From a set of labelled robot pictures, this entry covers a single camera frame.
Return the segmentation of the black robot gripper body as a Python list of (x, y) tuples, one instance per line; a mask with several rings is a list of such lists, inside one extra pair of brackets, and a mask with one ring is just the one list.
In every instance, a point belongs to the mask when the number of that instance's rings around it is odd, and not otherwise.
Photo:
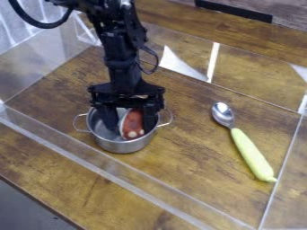
[(104, 58), (110, 81), (90, 85), (90, 106), (97, 109), (145, 108), (152, 106), (156, 111), (164, 108), (161, 86), (149, 84), (141, 77), (141, 69), (136, 57), (122, 60)]

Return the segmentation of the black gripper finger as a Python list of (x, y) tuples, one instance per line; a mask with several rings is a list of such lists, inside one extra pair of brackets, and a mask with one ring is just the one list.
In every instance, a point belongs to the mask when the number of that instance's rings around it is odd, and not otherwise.
[(156, 108), (153, 104), (149, 104), (142, 109), (142, 121), (144, 121), (144, 130), (148, 133), (153, 128), (156, 124)]
[(117, 116), (117, 110), (112, 106), (105, 106), (101, 105), (97, 108), (97, 112), (100, 115), (100, 118), (102, 120), (102, 124), (105, 128), (109, 131), (116, 131), (117, 130), (117, 123), (118, 123), (118, 116)]

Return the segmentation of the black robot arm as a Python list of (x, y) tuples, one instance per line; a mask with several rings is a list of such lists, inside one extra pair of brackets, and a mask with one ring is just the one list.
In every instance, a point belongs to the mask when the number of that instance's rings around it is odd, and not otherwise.
[(145, 131), (153, 129), (164, 108), (165, 89), (149, 84), (141, 75), (138, 52), (149, 51), (146, 29), (137, 19), (133, 0), (48, 0), (69, 11), (80, 11), (93, 25), (104, 48), (104, 65), (110, 81), (88, 88), (90, 105), (106, 129), (116, 129), (118, 108), (138, 110)]

